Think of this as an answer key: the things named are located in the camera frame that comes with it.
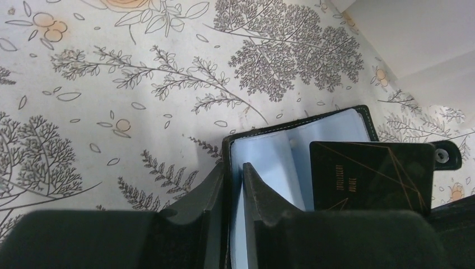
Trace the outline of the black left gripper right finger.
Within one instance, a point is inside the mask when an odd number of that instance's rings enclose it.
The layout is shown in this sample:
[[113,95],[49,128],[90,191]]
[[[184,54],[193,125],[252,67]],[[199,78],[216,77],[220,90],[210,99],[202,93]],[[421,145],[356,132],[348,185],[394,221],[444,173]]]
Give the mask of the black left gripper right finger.
[[243,166],[249,268],[450,268],[431,225],[405,210],[302,211]]

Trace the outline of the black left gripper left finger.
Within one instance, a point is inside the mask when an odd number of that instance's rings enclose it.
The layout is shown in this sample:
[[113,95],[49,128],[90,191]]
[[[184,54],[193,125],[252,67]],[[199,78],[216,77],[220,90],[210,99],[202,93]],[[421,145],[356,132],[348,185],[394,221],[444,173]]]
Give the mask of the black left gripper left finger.
[[223,172],[159,212],[31,212],[2,244],[1,267],[219,268]]

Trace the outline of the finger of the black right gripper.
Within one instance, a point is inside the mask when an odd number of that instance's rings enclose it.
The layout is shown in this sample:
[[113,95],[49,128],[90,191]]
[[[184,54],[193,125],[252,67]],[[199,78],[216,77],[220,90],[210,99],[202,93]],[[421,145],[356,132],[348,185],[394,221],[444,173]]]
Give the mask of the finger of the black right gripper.
[[427,221],[438,234],[453,268],[474,268],[474,196],[436,207]]

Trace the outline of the black leather card holder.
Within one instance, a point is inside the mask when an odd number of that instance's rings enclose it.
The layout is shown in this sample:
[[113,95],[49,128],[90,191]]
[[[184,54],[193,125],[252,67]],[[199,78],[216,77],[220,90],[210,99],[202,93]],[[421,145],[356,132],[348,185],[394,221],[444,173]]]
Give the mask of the black leather card holder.
[[[252,164],[265,184],[303,211],[314,211],[309,145],[323,142],[380,142],[366,105],[353,106],[268,128],[228,136],[223,141],[232,181],[229,262],[247,268],[243,166]],[[435,171],[458,170],[462,156],[449,140],[435,146]]]

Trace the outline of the black VIP card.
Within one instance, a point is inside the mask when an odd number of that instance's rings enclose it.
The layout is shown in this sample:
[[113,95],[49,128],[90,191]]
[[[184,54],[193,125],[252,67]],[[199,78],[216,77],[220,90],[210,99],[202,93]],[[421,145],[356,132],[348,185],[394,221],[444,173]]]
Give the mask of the black VIP card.
[[309,149],[316,210],[430,214],[434,145],[313,141]]

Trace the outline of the white plastic card box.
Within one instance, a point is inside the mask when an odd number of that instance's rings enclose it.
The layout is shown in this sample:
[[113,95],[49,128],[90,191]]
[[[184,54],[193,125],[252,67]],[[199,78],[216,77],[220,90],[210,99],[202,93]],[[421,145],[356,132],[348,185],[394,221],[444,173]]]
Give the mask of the white plastic card box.
[[474,121],[473,1],[333,1],[422,105]]

